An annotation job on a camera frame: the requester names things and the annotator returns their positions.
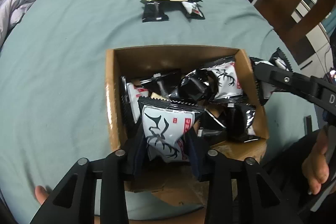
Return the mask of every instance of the human hand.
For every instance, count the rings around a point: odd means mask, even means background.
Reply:
[[[42,205],[45,202],[45,200],[48,198],[49,194],[47,193],[47,191],[44,189],[43,186],[38,185],[35,187],[35,196],[36,196],[37,201]],[[94,217],[94,224],[100,224],[99,216]]]
[[[310,154],[302,164],[302,172],[308,180],[309,188],[312,194],[316,195],[321,190],[321,186],[329,177],[329,167],[326,161],[325,153],[328,150],[328,137],[323,129],[320,130],[316,143]]]

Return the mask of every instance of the metal screw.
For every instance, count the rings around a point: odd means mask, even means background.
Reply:
[[[87,158],[80,158],[77,162],[79,165],[84,165],[87,163]]]
[[[118,157],[121,157],[121,156],[123,156],[125,154],[126,154],[126,152],[124,150],[122,150],[122,149],[119,149],[119,150],[117,150],[115,152],[115,155],[118,156]]]
[[[218,155],[218,152],[216,150],[210,149],[208,151],[208,155],[214,157]]]
[[[245,162],[248,165],[254,165],[257,161],[254,158],[248,157],[248,158],[245,159]]]

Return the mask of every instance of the open cardboard box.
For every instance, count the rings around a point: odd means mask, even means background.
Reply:
[[[259,104],[254,75],[246,52],[241,49],[211,47],[211,46],[182,46],[164,45],[148,47],[129,47],[110,49],[106,51],[105,88],[108,111],[108,126],[110,145],[112,151],[120,149],[126,141],[126,129],[122,122],[120,102],[120,77],[128,79],[152,76],[154,73],[180,68],[183,73],[188,73],[205,62],[216,60],[224,56],[235,55],[236,73],[242,89],[247,94],[249,102],[256,106],[253,129],[257,136],[263,139],[249,143],[222,142],[212,148],[224,153],[227,157],[244,160],[251,156],[260,160],[266,149],[268,128],[265,110]],[[161,200],[178,206],[186,203],[204,204],[203,186],[195,182],[189,167],[166,165],[160,170],[146,170],[136,181],[125,183],[125,189],[133,192],[151,191]],[[194,216],[203,216],[205,211],[194,212],[188,215],[188,222]],[[184,221],[185,216],[174,218],[174,223],[179,219]]]

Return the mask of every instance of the bed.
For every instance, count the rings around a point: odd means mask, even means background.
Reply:
[[[201,10],[206,20],[189,21],[172,7],[166,10],[169,21],[142,23],[139,0],[33,4],[0,52],[0,189],[19,224],[29,223],[39,208],[36,185],[52,189],[79,158],[96,160],[110,153],[106,49],[214,45],[244,48],[250,56],[268,59],[280,47],[299,71],[283,42],[247,0],[203,0]],[[317,129],[314,106],[294,95],[274,94],[265,108],[267,159],[304,135],[304,116],[311,115]],[[127,193],[126,198],[131,219],[194,209],[169,207],[149,193]]]

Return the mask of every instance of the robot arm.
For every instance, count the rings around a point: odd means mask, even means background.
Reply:
[[[209,181],[206,224],[232,223],[231,179],[237,180],[241,223],[251,224],[302,224],[299,214],[318,208],[336,181],[336,87],[322,79],[308,78],[264,63],[257,64],[254,73],[258,80],[300,96],[328,112],[328,134],[334,142],[330,143],[327,153],[330,176],[320,193],[311,195],[306,205],[295,212],[253,158],[229,159],[210,149],[191,129],[185,134],[185,151],[197,180]],[[140,126],[134,138],[128,139],[122,149],[105,159],[92,162],[79,159],[55,187],[31,224],[93,223],[97,179],[102,180],[101,224],[127,224],[124,181],[137,178],[145,153],[146,140]]]

